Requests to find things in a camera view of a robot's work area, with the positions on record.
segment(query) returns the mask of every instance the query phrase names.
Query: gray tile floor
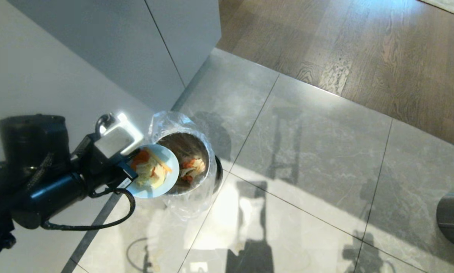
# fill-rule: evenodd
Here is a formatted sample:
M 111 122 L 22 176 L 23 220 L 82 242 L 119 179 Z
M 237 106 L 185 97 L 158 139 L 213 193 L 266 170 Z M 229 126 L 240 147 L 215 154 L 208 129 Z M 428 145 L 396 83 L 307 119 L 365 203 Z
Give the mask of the gray tile floor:
M 221 50 L 175 110 L 222 158 L 215 203 L 182 221 L 137 200 L 74 272 L 454 272 L 435 224 L 454 146 Z M 119 200 L 107 221 L 127 210 Z

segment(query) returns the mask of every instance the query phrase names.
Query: black robotic arm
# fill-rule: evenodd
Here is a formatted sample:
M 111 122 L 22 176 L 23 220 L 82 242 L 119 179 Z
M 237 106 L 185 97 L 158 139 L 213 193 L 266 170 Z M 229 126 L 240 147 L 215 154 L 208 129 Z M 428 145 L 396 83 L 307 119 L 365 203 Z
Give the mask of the black robotic arm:
M 0 163 L 0 252 L 11 248 L 13 221 L 24 228 L 92 230 L 107 228 L 132 215 L 135 202 L 125 190 L 137 177 L 127 162 L 144 136 L 124 114 L 103 115 L 95 131 L 86 135 L 73 153 L 62 116 L 12 116 L 0 121 L 6 161 Z M 95 190 L 107 185 L 104 192 Z M 89 196 L 125 194 L 131 209 L 124 218 L 100 226 L 50 223 L 71 204 Z

